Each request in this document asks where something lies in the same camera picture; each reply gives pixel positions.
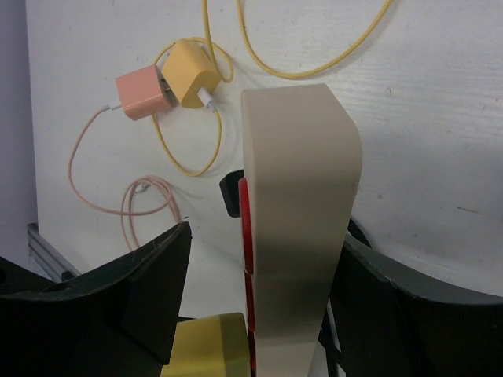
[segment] yellow cable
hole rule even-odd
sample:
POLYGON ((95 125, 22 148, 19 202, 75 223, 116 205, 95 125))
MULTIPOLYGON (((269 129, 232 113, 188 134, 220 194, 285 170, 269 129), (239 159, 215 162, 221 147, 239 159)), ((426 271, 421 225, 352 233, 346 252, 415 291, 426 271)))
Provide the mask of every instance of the yellow cable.
MULTIPOLYGON (((211 46, 211 51, 213 51, 213 48, 215 47, 217 49, 217 51, 223 56, 227 65, 229 66, 229 77, 226 78, 226 80, 228 80, 226 82, 232 81, 232 79, 234 77, 233 64, 232 64, 232 61, 231 61, 229 55, 223 50, 222 47, 220 47, 219 45, 217 45, 216 43, 213 43, 213 42, 208 43, 207 39, 204 39, 201 37, 192 37, 192 38, 186 38, 186 39, 188 39, 189 41, 204 43, 207 46, 211 46)), ((154 60, 154 64, 158 64, 159 60, 163 57, 163 55, 165 53, 167 53, 170 49, 172 49, 175 43, 176 42, 173 42, 170 45, 164 47, 157 54, 157 57, 154 60)), ((217 72, 221 75, 220 70, 218 70, 218 65, 216 63, 214 63, 214 65, 215 65, 215 68, 217 69, 217 72)), ((192 171, 186 169, 183 165, 180 164, 179 161, 176 160, 176 158, 173 156, 173 153, 171 153, 171 150, 167 146, 166 141, 164 140, 163 134, 160 130, 160 125, 159 125, 159 120, 157 118, 157 115, 152 116, 152 122, 154 123, 154 127, 156 128, 157 137, 159 138, 159 141, 160 141, 161 145, 163 146, 163 149, 166 152, 167 157, 173 163, 174 167, 176 167, 178 170, 180 170, 180 172, 182 174, 186 175, 187 177, 199 177, 199 176, 203 175, 204 173, 207 172, 207 170, 211 167, 211 165, 213 165, 213 163, 217 159, 218 152, 220 151, 220 144, 222 142, 222 117, 220 116, 220 113, 218 113, 218 111, 215 112, 215 116, 217 118, 217 123, 218 123, 218 137, 217 137, 217 145, 216 145, 215 151, 213 153, 213 156, 210 159, 210 162, 202 170, 199 170, 196 172, 192 172, 192 171)))
MULTIPOLYGON (((270 73, 271 75, 281 77, 283 79, 296 80, 296 79, 305 79, 305 78, 310 77, 312 75, 316 75, 320 72, 323 72, 323 71, 333 67, 334 65, 340 63, 340 61, 342 61, 348 55, 350 55, 353 51, 355 51, 363 43, 363 41, 365 41, 367 39, 367 37, 370 35, 370 33, 372 33, 372 31, 376 28, 379 21, 382 20, 382 18, 384 17, 384 14, 389 9, 392 1, 393 0, 385 0, 383 7, 380 9, 376 18, 374 18, 374 20, 369 25, 367 30, 365 30, 365 32, 362 34, 362 36, 360 38, 358 38, 358 40, 355 43, 353 43, 346 51, 344 51, 338 57, 329 61, 328 63, 323 64, 321 67, 311 69, 311 70, 305 71, 305 72, 296 72, 296 73, 286 73, 286 72, 277 71, 277 70, 269 67, 267 64, 265 64, 257 56, 257 53, 253 50, 252 44, 250 43, 250 39, 248 38, 248 33, 246 32, 246 25, 244 22, 244 10, 243 10, 242 0, 236 0, 236 4, 237 4, 237 16, 239 19, 241 36, 243 37, 243 41, 244 41, 244 44, 246 45, 246 49, 248 50, 248 53, 250 54, 253 61, 256 62, 257 65, 259 67, 261 67, 261 69, 263 69, 267 73, 270 73)), ((210 28, 209 28, 209 16, 208 16, 208 12, 207 12, 207 0, 202 0, 202 6, 203 6, 203 22, 204 22, 205 36, 208 41, 211 41, 210 28)), ((215 64, 215 59, 214 59, 215 52, 213 51, 213 47, 211 44, 208 44, 207 47, 210 52, 210 56, 212 57, 211 61, 213 62, 213 64, 215 64)))
POLYGON ((215 116, 217 118, 217 123, 218 123, 218 136, 217 136, 217 146, 215 148, 215 151, 213 152, 213 156, 210 158, 210 162, 206 164, 206 166, 197 172, 192 172, 190 170, 187 170, 182 166, 176 158, 173 156, 171 153, 170 149, 166 145, 166 141, 164 140, 163 134, 160 132, 160 126, 159 126, 159 121, 157 120, 157 115, 154 115, 152 117, 152 121, 154 122, 154 126, 156 127, 156 132, 157 136, 159 137, 159 140, 164 148, 164 151, 166 152, 167 156, 171 160, 171 162, 174 164, 174 166, 180 170, 184 175, 187 177, 199 177, 203 175, 204 173, 207 172, 207 170, 213 165, 215 160, 217 159, 218 152, 220 151, 220 144, 222 142, 222 118, 220 117, 220 113, 218 111, 215 111, 215 116))
MULTIPOLYGON (((296 72, 296 73, 286 73, 286 72, 281 72, 277 71, 271 67, 269 67, 267 64, 265 64, 256 54, 256 52, 253 50, 252 44, 250 43, 250 39, 248 37, 248 33, 246 32, 246 25, 244 22, 244 10, 243 10, 243 3, 241 0, 236 0, 237 4, 237 15, 239 19, 239 25, 240 25, 240 31, 241 31, 241 36, 243 37, 244 44, 246 45, 246 49, 248 50, 248 53, 250 54, 251 58, 253 59, 254 62, 257 63, 261 69, 266 71, 267 73, 270 73, 271 75, 281 77, 283 79, 290 79, 290 80, 295 80, 295 79, 305 79, 307 77, 310 77, 312 75, 316 75, 318 73, 321 73, 334 65, 338 64, 340 61, 345 59, 348 55, 350 55, 353 51, 355 51, 362 43, 367 39, 367 37, 372 33, 372 31, 376 28, 377 24, 383 19, 384 14, 386 14, 387 10, 389 9, 391 3, 393 0, 385 0, 384 5, 378 12, 376 18, 372 21, 372 23, 367 27, 365 32, 362 34, 358 40, 353 43, 346 51, 341 53, 338 57, 335 59, 329 61, 326 64, 323 64, 321 67, 311 69, 309 71, 304 71, 304 72, 296 72)), ((202 10, 203 10, 203 24, 204 24, 204 38, 201 37, 192 37, 192 38, 187 38, 190 41, 195 41, 199 43, 204 43, 208 49, 208 52, 210 53, 210 59, 213 65, 215 66, 215 70, 217 73, 220 75, 220 78, 222 79, 223 82, 231 82, 234 77, 234 67, 232 64, 232 61, 229 57, 229 55, 222 49, 219 45, 216 43, 213 43, 211 40, 211 30, 210 30, 210 20, 209 20, 209 14, 208 14, 208 8, 207 8, 207 0, 201 0, 201 5, 202 5, 202 10), (220 67, 218 66, 218 62, 216 60, 215 56, 215 49, 223 56, 225 59, 228 67, 229 67, 229 76, 225 77, 222 72, 220 71, 220 67)), ((173 48, 174 44, 176 42, 171 43, 170 45, 164 47, 159 54, 157 55, 154 64, 159 63, 159 60, 163 57, 165 53, 167 53, 170 49, 173 48)), ((200 171, 197 172, 192 172, 190 170, 187 170, 184 168, 173 156, 171 153, 170 149, 166 145, 166 141, 163 138, 163 134, 161 133, 160 130, 160 125, 159 121, 157 119, 157 116, 154 115, 152 117, 152 122, 154 123, 154 127, 156 128, 157 136, 159 137, 159 140, 164 148, 164 151, 166 152, 167 156, 171 160, 171 162, 175 165, 175 167, 180 170, 184 175, 188 177, 199 177, 200 175, 204 174, 210 167, 213 165, 215 162, 218 151, 220 150, 220 144, 222 141, 222 118, 220 117, 220 114, 218 112, 215 112, 215 116, 217 118, 218 122, 218 140, 217 140, 217 146, 215 148, 215 152, 213 153, 213 156, 211 157, 210 162, 200 171)))

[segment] power adapter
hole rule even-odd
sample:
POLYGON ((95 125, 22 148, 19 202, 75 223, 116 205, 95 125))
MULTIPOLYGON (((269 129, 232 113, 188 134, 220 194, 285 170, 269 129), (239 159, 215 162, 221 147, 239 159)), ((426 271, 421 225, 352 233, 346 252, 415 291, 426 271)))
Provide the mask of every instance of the power adapter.
POLYGON ((173 106, 166 97, 162 77, 156 65, 138 69, 116 79, 120 104, 133 120, 170 110, 173 106))
POLYGON ((221 77, 198 42, 181 39, 174 44, 161 73, 184 108, 206 105, 201 93, 211 93, 221 77))
POLYGON ((248 377, 250 350, 241 313, 178 322, 161 377, 248 377))

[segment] beige block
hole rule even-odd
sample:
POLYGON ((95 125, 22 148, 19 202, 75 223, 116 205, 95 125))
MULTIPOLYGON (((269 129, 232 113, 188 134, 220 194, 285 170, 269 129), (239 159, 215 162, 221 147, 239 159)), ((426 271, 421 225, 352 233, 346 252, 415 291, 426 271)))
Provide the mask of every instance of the beige block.
POLYGON ((307 377, 362 170, 326 85, 246 90, 257 377, 307 377))

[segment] red part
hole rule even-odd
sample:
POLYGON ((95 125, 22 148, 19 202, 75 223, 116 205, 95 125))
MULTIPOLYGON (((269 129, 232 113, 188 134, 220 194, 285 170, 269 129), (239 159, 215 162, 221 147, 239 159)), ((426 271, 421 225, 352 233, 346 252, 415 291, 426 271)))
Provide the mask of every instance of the red part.
POLYGON ((257 358, 255 355, 255 333, 249 331, 248 332, 248 345, 250 347, 250 369, 251 375, 255 376, 257 372, 257 358))
POLYGON ((255 331, 255 300, 253 295, 252 275, 244 271, 244 288, 246 290, 246 309, 248 312, 248 330, 255 331))
POLYGON ((252 220, 250 217, 250 197, 248 196, 248 183, 246 178, 239 180, 239 205, 241 214, 241 228, 243 231, 244 248, 244 270, 253 274, 253 239, 252 239, 252 220))

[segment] yellow charger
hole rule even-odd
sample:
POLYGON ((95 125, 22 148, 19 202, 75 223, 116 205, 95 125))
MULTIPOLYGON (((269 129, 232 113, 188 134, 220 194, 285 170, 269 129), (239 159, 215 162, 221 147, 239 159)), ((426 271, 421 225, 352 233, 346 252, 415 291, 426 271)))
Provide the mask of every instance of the yellow charger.
POLYGON ((161 377, 250 377, 250 349, 243 314, 177 324, 170 364, 161 377))
POLYGON ((184 108, 200 108, 201 88, 213 92, 220 83, 220 75, 198 42, 177 41, 164 62, 161 73, 184 108))

